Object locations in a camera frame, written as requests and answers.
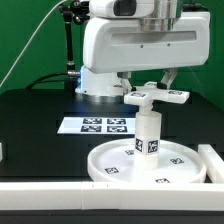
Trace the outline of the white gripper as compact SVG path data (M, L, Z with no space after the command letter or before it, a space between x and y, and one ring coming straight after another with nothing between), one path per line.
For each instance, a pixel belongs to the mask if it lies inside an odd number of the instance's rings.
M202 65L209 56L210 14L185 12L178 0L90 0L83 63L94 73L122 72L124 93L131 73L163 69L157 84L169 89L177 67Z

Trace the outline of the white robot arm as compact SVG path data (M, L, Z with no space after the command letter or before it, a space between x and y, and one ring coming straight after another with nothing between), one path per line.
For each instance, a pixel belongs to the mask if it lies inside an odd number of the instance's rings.
M163 69L168 88L180 67L209 56L210 13L182 0L90 0L77 95L115 102L131 90L133 71Z

